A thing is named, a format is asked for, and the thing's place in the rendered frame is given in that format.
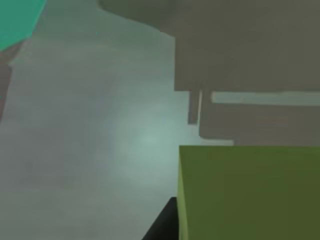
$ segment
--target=teal object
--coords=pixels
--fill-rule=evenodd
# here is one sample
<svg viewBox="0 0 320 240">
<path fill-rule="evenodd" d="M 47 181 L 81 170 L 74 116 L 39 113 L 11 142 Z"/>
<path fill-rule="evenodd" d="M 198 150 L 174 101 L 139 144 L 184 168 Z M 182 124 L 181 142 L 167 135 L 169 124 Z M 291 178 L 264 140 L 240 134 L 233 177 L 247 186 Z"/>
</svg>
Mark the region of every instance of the teal object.
<svg viewBox="0 0 320 240">
<path fill-rule="evenodd" d="M 0 51 L 30 37 L 46 0 L 0 0 Z"/>
</svg>

